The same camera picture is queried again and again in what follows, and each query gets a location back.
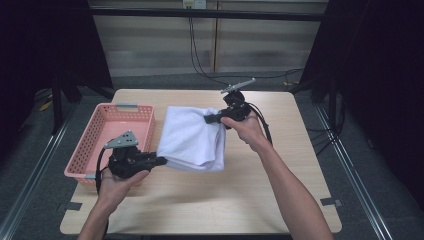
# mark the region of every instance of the white wall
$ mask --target white wall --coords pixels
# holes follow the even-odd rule
[[[90,4],[182,8],[182,0],[91,0]],[[326,5],[323,0],[207,1],[208,9],[293,13],[323,13]],[[112,77],[195,72],[187,18],[95,16],[95,21]],[[318,27],[317,22],[193,19],[197,53],[205,72],[302,68]]]

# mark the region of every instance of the finger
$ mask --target finger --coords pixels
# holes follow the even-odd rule
[[[128,182],[132,185],[135,183],[140,182],[141,180],[143,180],[145,177],[147,177],[149,175],[149,171],[147,170],[143,170],[141,172],[136,173],[134,176],[130,177],[128,179]]]
[[[105,168],[102,171],[102,178],[113,177],[112,172],[109,168]]]
[[[254,111],[250,111],[249,115],[247,117],[257,117],[256,113]]]
[[[221,118],[221,122],[222,122],[223,124],[225,124],[227,127],[234,128],[234,129],[236,129],[236,130],[237,130],[237,128],[236,128],[236,126],[237,126],[237,122],[236,122],[236,121],[234,121],[233,119],[231,119],[231,118],[229,118],[229,117],[222,117],[222,118]]]

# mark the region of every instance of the cable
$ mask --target cable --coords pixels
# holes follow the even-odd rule
[[[353,30],[353,36],[350,38],[350,41],[348,43],[347,53],[345,54],[345,57],[341,61],[341,64],[339,65],[339,67],[336,69],[337,72],[340,72],[340,69],[342,69],[342,67],[346,64],[346,61],[347,61],[348,56],[349,56],[349,53],[352,51],[352,46],[354,44],[354,41],[356,39],[356,36],[358,35],[360,26],[361,26],[361,24],[362,24],[362,22],[364,20],[365,13],[367,12],[367,9],[368,9],[368,7],[370,5],[370,2],[371,2],[371,0],[368,0],[368,2],[366,3],[365,9],[364,9],[364,11],[362,12],[362,15],[359,18],[359,22],[358,22],[356,28]],[[316,153],[316,156],[318,156],[319,154],[321,154],[324,151],[324,149],[327,148],[330,145],[330,143],[333,143],[334,141],[336,141],[336,139],[340,136],[341,130],[343,128],[344,120],[345,120],[344,119],[345,118],[344,111],[345,111],[345,104],[343,102],[342,103],[342,109],[341,109],[341,112],[343,112],[343,116],[342,116],[342,119],[341,119],[341,124],[338,127],[338,129],[337,129],[336,135],[335,135],[335,137],[333,137],[333,139],[330,139],[331,141],[329,143],[327,143],[320,151],[318,151]]]
[[[253,104],[253,103],[247,103],[250,106],[250,109],[256,113],[256,115],[258,116],[259,120],[262,123],[262,127],[265,131],[265,135],[266,138],[268,139],[268,141],[271,143],[272,145],[272,138],[271,138],[271,132],[269,131],[269,125],[266,123],[264,115],[262,114],[261,110],[259,110],[259,108]]]
[[[334,137],[331,137],[330,136],[330,141],[324,146],[324,147],[322,147],[321,148],[321,150],[319,150],[315,155],[318,157],[318,155],[320,155],[330,144],[332,144],[332,143],[334,143],[338,138],[339,138],[339,136],[340,136],[340,134],[341,134],[341,132],[342,132],[342,129],[343,129],[343,125],[344,125],[344,122],[345,122],[345,113],[346,112],[346,105],[345,105],[345,102],[344,102],[344,100],[342,100],[342,106],[341,106],[341,109],[340,109],[340,113],[339,113],[339,119],[340,119],[340,122],[339,122],[339,124],[338,124],[338,126],[336,127],[336,129],[335,129],[335,134],[334,134]]]
[[[102,148],[102,150],[100,151],[100,154],[99,154],[99,158],[97,159],[97,164],[96,164],[96,176],[95,176],[95,181],[96,181],[96,190],[97,190],[97,195],[99,195],[99,193],[100,193],[100,188],[101,188],[101,185],[102,185],[102,171],[103,171],[104,169],[103,169],[103,170],[100,170],[100,163],[101,163],[101,161],[102,161],[103,153],[104,153],[104,152],[105,152],[105,149],[104,149],[104,148]],[[102,239],[105,239],[108,228],[109,228],[109,219],[108,219],[108,220],[107,220],[107,222],[106,222],[106,227],[105,227],[105,229],[104,229],[104,232],[103,232],[103,238],[102,238]]]
[[[310,138],[311,142],[312,142],[313,140],[315,140],[315,139],[317,139],[317,138],[321,137],[321,136],[322,136],[322,135],[324,135],[325,133],[326,133],[326,132],[325,132],[325,131],[323,131],[323,132],[321,132],[320,134],[316,135],[315,137]]]
[[[306,128],[306,130],[311,131],[311,132],[326,132],[326,131],[330,131],[331,129],[328,129],[328,128],[324,128],[324,129]]]
[[[190,54],[191,54],[191,63],[193,65],[194,70],[197,72],[197,74],[199,74],[202,77],[205,77],[211,81],[220,83],[220,84],[225,84],[226,86],[228,86],[229,84],[226,82],[222,82],[219,80],[216,80],[218,78],[256,78],[256,79],[270,79],[270,78],[280,78],[280,77],[284,77],[286,79],[286,83],[288,83],[288,79],[287,76],[294,74],[298,71],[302,71],[304,68],[296,68],[296,69],[290,69],[288,71],[285,71],[283,74],[278,74],[278,75],[273,75],[273,76],[250,76],[250,75],[221,75],[221,76],[209,76],[208,74],[205,73],[205,71],[203,70],[201,64],[200,64],[200,60],[199,60],[199,56],[197,54],[197,46],[196,46],[196,40],[194,37],[194,27],[193,27],[193,19],[189,18],[189,25],[190,25]],[[194,62],[194,56],[196,57],[197,60],[197,65],[198,68],[200,69],[200,71],[197,69],[196,64]]]
[[[321,140],[320,142],[317,142],[317,143],[313,144],[312,147],[315,148],[315,147],[317,147],[317,146],[319,146],[319,145],[321,145],[321,144],[323,144],[325,142],[328,142],[328,138],[325,138],[324,140]]]
[[[209,79],[209,80],[211,80],[211,81],[214,81],[214,82],[217,82],[217,83],[221,83],[221,84],[224,84],[224,85],[228,86],[228,85],[229,85],[228,83],[225,83],[225,82],[222,82],[222,81],[218,81],[218,80],[216,80],[216,79],[214,79],[214,78],[211,78],[211,77],[209,77],[209,76],[205,73],[205,71],[203,71],[202,65],[200,64],[199,56],[197,55],[197,47],[196,47],[196,41],[195,41],[195,37],[194,37],[194,29],[193,29],[193,19],[192,19],[192,18],[189,18],[189,19],[188,19],[188,21],[189,21],[189,24],[190,24],[190,55],[191,55],[191,63],[192,63],[192,65],[193,65],[194,70],[195,70],[195,71],[196,71],[199,75],[201,75],[201,76],[203,76],[203,77],[205,77],[205,78],[208,78],[208,79]],[[194,64],[194,59],[193,59],[193,47],[194,47],[194,53],[195,53],[195,56],[196,56],[196,59],[197,59],[197,64],[198,64],[198,66],[199,66],[199,68],[200,68],[201,73],[197,70],[197,67],[196,67],[196,65]]]

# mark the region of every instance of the person's left hand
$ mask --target person's left hand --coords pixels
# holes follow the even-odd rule
[[[140,182],[149,175],[149,171],[143,170],[128,179],[121,179],[112,174],[109,168],[102,171],[102,185],[100,187],[97,204],[112,213],[124,200],[131,186]]]

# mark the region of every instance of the white towel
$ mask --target white towel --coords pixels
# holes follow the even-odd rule
[[[207,124],[204,116],[217,114],[213,108],[168,107],[157,156],[169,167],[212,172],[224,169],[225,126]]]

